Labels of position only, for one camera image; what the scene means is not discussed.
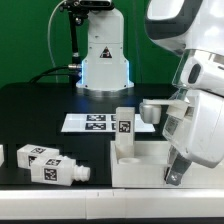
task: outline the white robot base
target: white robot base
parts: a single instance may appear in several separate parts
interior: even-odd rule
[[[77,91],[94,96],[130,93],[129,61],[123,54],[124,18],[117,10],[90,12],[88,54]]]

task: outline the black square marker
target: black square marker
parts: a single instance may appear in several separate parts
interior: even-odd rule
[[[36,154],[41,154],[41,153],[43,153],[44,151],[46,151],[46,149],[43,149],[43,148],[35,148],[35,149],[33,149],[31,152],[32,152],[32,153],[36,153]]]
[[[131,121],[119,121],[119,132],[130,133],[131,132]]]
[[[86,131],[101,131],[106,130],[106,123],[86,123]]]
[[[44,168],[44,180],[48,181],[57,181],[57,170]]]
[[[58,159],[49,159],[46,162],[46,165],[48,165],[48,166],[58,166],[60,162],[61,162],[61,160],[58,160]]]

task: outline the white cuboid block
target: white cuboid block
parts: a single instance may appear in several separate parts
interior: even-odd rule
[[[31,163],[38,157],[58,156],[59,150],[36,145],[25,145],[17,150],[18,167],[30,169]]]
[[[88,181],[90,168],[77,166],[66,156],[37,158],[31,165],[32,182],[70,186],[73,180]]]

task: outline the warning label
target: warning label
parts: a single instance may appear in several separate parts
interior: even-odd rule
[[[112,55],[108,49],[108,47],[106,47],[103,51],[103,53],[100,55],[100,58],[112,58]]]

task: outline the cable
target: cable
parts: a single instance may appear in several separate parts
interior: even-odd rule
[[[45,77],[45,76],[57,76],[57,74],[50,74],[51,72],[55,72],[55,71],[59,71],[59,70],[65,70],[65,69],[68,69],[68,66],[59,66],[59,67],[55,67],[55,68],[52,68],[52,69],[49,69],[43,73],[41,73],[40,75],[38,76],[35,76],[34,78],[32,78],[29,83],[36,83],[39,79],[41,79],[42,77]]]
[[[137,6],[136,1],[133,1],[133,19],[134,19],[134,26],[135,26],[135,44],[136,44],[136,53],[137,53],[137,62],[139,65],[139,73],[140,73],[140,82],[143,83],[143,74],[142,74],[142,65],[140,59],[140,45],[139,45],[139,35],[138,35],[138,22],[137,22]]]
[[[63,4],[64,2],[66,2],[66,0],[61,1],[61,2],[55,7],[54,11],[53,11],[52,14],[51,14],[49,23],[48,23],[47,43],[48,43],[48,51],[49,51],[49,54],[50,54],[51,63],[52,63],[52,65],[53,65],[53,67],[56,67],[56,63],[55,63],[54,56],[53,56],[52,49],[51,49],[51,26],[52,26],[52,21],[53,21],[53,18],[54,18],[54,15],[55,15],[56,11],[57,11],[58,8],[61,6],[61,4]]]

